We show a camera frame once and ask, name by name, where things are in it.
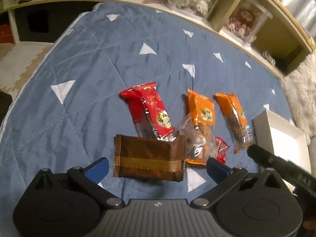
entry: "quilted bedspread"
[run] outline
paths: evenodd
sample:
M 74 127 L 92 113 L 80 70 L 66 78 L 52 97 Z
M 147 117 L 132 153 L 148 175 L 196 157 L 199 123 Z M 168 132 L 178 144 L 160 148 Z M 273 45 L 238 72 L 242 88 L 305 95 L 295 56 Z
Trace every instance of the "quilted bedspread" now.
M 204 168 L 188 167 L 180 183 L 114 178 L 113 138 L 137 136 L 119 92 L 156 81 L 173 126 L 187 113 L 187 89 L 212 98 L 236 93 L 252 119 L 270 110 L 291 120 L 279 81 L 263 66 L 210 32 L 166 12 L 122 2 L 97 4 L 63 33 L 23 87 L 1 126 L 0 236 L 17 236 L 12 212 L 39 169 L 66 172 L 102 156 L 101 184 L 126 202 L 186 198 L 215 186 Z M 233 142 L 215 102 L 215 134 L 232 147 L 228 166 L 258 166 Z

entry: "red snack package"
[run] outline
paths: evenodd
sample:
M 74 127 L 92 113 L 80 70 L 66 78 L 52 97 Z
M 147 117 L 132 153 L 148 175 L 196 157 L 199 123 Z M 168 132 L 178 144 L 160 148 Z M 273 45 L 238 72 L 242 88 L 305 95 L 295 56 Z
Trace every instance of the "red snack package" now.
M 217 157 L 216 159 L 225 164 L 226 162 L 226 153 L 227 153 L 227 150 L 230 148 L 230 146 L 228 146 L 222 138 L 216 136 L 216 146 L 217 146 Z
M 154 133 L 159 140 L 174 140 L 173 127 L 155 82 L 134 86 L 121 95 L 128 100 L 139 137 L 150 138 Z

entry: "shelf board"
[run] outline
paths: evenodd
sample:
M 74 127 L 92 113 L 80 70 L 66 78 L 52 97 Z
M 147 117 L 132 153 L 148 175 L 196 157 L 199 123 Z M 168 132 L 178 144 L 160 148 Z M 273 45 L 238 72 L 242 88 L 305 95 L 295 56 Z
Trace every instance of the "shelf board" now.
M 22 8 L 22 7 L 26 7 L 26 6 L 35 5 L 35 4 L 50 3 L 50 2 L 66 2 L 66 1 L 103 2 L 103 1 L 106 1 L 106 0 L 33 0 L 33 1 L 30 1 L 30 2 L 27 2 L 27 3 L 22 3 L 22 4 L 19 4 L 19 5 L 11 6 L 9 8 L 5 8 L 5 9 L 1 10 L 0 13 L 5 12 L 5 11 L 12 11 L 12 10 L 17 9 L 17 8 Z M 260 53 L 258 53 L 255 50 L 245 49 L 239 42 L 237 42 L 236 40 L 234 40 L 233 38 L 228 36 L 226 33 L 224 33 L 223 31 L 220 31 L 219 33 L 214 31 L 210 24 L 204 23 L 202 20 L 197 20 L 197 19 L 193 19 L 193 18 L 191 18 L 189 16 L 185 16 L 183 14 L 180 14 L 178 12 L 175 12 L 175 11 L 171 10 L 170 8 L 168 8 L 167 6 L 165 6 L 162 3 L 154 3 L 154 1 L 152 1 L 152 3 L 144 3 L 145 0 L 115 0 L 115 1 L 131 2 L 131 3 L 135 3 L 135 4 L 148 6 L 150 8 L 154 8 L 154 9 L 157 9 L 157 10 L 160 10 L 160 11 L 165 11 L 165 12 L 168 12 L 170 14 L 176 15 L 176 16 L 182 18 L 182 19 L 186 19 L 186 20 L 194 23 L 195 25 L 198 25 L 198 26 L 204 28 L 207 31 L 211 31 L 212 33 L 214 33 L 220 39 L 229 41 L 234 47 L 236 47 L 237 49 L 239 49 L 242 52 L 246 53 L 248 56 L 250 56 L 251 58 L 256 60 L 258 63 L 263 65 L 275 77 L 277 77 L 277 78 L 282 78 L 283 77 L 282 72 L 279 69 L 277 69 L 275 66 L 272 66 L 271 64 L 269 64 L 268 61 L 265 60 L 260 55 Z

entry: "gold stripe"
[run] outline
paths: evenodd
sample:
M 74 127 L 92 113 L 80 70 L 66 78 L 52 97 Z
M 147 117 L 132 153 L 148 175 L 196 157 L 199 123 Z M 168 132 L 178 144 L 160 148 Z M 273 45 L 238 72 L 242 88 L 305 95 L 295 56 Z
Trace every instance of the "gold stripe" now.
M 122 166 L 128 168 L 146 169 L 146 170 L 158 170 L 163 172 L 177 172 L 182 170 L 182 161 L 163 161 L 163 160 L 151 160 L 151 159 L 139 159 L 139 158 L 127 158 L 120 157 L 119 161 L 115 160 L 115 166 Z

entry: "barcode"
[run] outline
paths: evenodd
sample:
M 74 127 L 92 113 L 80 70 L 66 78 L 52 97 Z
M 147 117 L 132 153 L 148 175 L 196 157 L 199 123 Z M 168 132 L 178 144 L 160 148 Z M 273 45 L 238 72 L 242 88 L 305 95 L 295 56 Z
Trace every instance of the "barcode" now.
M 247 132 L 248 140 L 251 141 L 252 140 L 252 133 L 251 133 L 249 125 L 246 125 L 245 129 L 246 129 L 246 132 Z

